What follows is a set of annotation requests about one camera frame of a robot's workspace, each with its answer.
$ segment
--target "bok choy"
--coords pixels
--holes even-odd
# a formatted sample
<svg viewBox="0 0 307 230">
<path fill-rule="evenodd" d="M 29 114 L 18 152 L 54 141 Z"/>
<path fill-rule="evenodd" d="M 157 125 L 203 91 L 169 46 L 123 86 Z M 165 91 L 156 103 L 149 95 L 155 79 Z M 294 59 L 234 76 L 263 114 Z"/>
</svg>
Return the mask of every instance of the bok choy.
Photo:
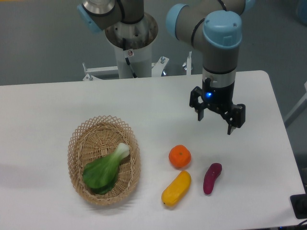
<svg viewBox="0 0 307 230">
<path fill-rule="evenodd" d="M 111 191 L 118 178 L 120 161 L 129 156 L 129 146 L 119 143 L 111 154 L 86 164 L 83 171 L 83 181 L 96 194 Z"/>
</svg>

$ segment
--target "wicker basket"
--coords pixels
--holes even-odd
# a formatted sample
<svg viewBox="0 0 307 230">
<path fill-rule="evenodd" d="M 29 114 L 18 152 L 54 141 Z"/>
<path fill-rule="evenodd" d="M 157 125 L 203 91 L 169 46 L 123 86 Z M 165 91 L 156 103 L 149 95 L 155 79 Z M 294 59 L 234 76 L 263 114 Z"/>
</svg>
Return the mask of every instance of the wicker basket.
<svg viewBox="0 0 307 230">
<path fill-rule="evenodd" d="M 104 195 L 97 195 L 84 184 L 84 166 L 112 153 L 119 143 L 129 145 L 130 155 L 119 166 L 118 181 Z M 136 187 L 140 172 L 140 149 L 128 124 L 112 116 L 94 117 L 82 123 L 73 133 L 68 146 L 68 168 L 76 192 L 97 205 L 110 205 L 126 198 Z"/>
</svg>

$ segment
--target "blue light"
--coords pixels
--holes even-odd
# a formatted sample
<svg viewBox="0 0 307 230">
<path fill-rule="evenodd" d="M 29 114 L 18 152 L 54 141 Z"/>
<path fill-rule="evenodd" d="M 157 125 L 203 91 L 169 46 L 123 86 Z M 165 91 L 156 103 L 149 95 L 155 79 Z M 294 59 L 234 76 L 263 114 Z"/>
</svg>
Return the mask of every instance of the blue light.
<svg viewBox="0 0 307 230">
<path fill-rule="evenodd" d="M 206 93 L 206 97 L 207 97 L 207 98 L 210 98 L 211 96 L 212 96 L 212 93 L 211 93 L 211 92 Z"/>
</svg>

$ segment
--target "blue joint cap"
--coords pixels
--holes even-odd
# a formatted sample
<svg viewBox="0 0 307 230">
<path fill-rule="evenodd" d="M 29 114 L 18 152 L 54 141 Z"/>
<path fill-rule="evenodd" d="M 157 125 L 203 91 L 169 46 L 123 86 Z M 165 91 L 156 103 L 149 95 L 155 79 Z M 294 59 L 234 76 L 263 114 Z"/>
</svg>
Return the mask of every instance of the blue joint cap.
<svg viewBox="0 0 307 230">
<path fill-rule="evenodd" d="M 98 25 L 91 19 L 91 17 L 87 14 L 85 9 L 82 7 L 82 5 L 77 6 L 77 10 L 82 18 L 82 20 L 85 22 L 87 27 L 90 29 L 90 31 L 94 34 L 97 34 L 101 32 L 101 29 L 98 27 Z"/>
<path fill-rule="evenodd" d="M 202 31 L 213 46 L 233 49 L 242 41 L 242 20 L 232 11 L 214 11 L 205 18 Z"/>
<path fill-rule="evenodd" d="M 186 4 L 176 4 L 173 6 L 167 13 L 166 16 L 166 29 L 174 37 L 176 37 L 176 22 L 177 17 L 183 7 L 187 6 Z"/>
<path fill-rule="evenodd" d="M 246 12 L 250 10 L 251 8 L 253 8 L 255 3 L 256 3 L 256 0 L 245 0 L 245 8 L 243 12 Z"/>
</svg>

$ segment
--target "yellow squash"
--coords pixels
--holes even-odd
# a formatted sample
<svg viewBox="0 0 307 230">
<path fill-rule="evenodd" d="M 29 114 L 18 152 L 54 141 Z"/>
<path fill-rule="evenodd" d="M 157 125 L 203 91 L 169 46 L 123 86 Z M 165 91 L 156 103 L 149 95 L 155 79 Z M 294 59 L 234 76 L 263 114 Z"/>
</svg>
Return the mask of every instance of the yellow squash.
<svg viewBox="0 0 307 230">
<path fill-rule="evenodd" d="M 176 205 L 187 193 L 191 185 L 191 176 L 182 171 L 176 179 L 163 191 L 161 199 L 167 206 Z"/>
</svg>

